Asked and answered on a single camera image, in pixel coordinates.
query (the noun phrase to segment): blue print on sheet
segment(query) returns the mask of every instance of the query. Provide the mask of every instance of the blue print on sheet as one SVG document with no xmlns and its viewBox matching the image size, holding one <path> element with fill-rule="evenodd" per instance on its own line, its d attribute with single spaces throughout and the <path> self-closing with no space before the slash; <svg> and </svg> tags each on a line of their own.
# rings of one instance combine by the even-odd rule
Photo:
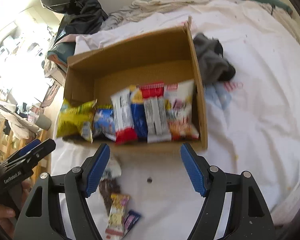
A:
<svg viewBox="0 0 300 240">
<path fill-rule="evenodd" d="M 212 85 L 206 85 L 204 96 L 206 100 L 212 101 L 217 107 L 225 110 L 232 100 L 230 92 L 236 89 L 242 89 L 242 82 L 218 82 Z"/>
</svg>

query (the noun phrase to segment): black plastic bag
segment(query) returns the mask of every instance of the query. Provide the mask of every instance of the black plastic bag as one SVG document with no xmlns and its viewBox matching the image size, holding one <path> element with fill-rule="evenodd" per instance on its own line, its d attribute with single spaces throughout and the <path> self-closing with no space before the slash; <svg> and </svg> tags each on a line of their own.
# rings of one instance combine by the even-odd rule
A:
<svg viewBox="0 0 300 240">
<path fill-rule="evenodd" d="M 42 4 L 63 17 L 55 43 L 68 34 L 93 34 L 108 18 L 98 0 L 41 0 Z"/>
</svg>

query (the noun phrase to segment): brown cardboard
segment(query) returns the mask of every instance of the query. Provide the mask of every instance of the brown cardboard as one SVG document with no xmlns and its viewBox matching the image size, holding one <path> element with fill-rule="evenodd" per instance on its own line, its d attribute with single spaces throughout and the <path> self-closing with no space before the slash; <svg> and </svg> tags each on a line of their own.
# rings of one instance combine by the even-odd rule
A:
<svg viewBox="0 0 300 240">
<path fill-rule="evenodd" d="M 131 84 L 177 83 L 194 79 L 193 124 L 200 140 L 189 141 L 196 150 L 207 149 L 207 122 L 203 86 L 188 24 L 132 37 L 106 48 L 68 58 L 64 98 L 72 106 L 94 99 L 111 103 L 110 96 Z M 95 139 L 93 147 L 100 141 Z M 135 142 L 115 145 L 106 141 L 111 152 L 179 152 L 185 141 Z"/>
</svg>

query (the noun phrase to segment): white bed sheet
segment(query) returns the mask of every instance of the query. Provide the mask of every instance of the white bed sheet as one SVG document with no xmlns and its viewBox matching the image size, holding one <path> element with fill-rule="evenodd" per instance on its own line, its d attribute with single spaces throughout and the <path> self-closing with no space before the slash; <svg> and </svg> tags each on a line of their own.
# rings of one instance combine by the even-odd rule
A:
<svg viewBox="0 0 300 240">
<path fill-rule="evenodd" d="M 300 207 L 300 46 L 286 29 L 251 1 L 213 0 L 88 37 L 78 36 L 76 53 L 119 40 L 182 24 L 192 16 L 193 36 L 218 38 L 225 58 L 236 68 L 231 82 L 205 88 L 208 150 L 199 153 L 224 172 L 251 171 L 275 224 L 287 223 Z M 81 165 L 95 149 L 57 139 L 52 175 Z M 129 207 L 143 219 L 127 240 L 186 239 L 203 198 L 194 192 L 179 155 L 119 155 L 119 184 L 132 199 Z M 153 183 L 146 182 L 152 177 Z M 231 196 L 227 194 L 216 239 L 222 237 Z M 61 208 L 68 236 L 74 239 L 66 201 Z M 107 215 L 96 192 L 88 199 L 105 239 Z"/>
</svg>

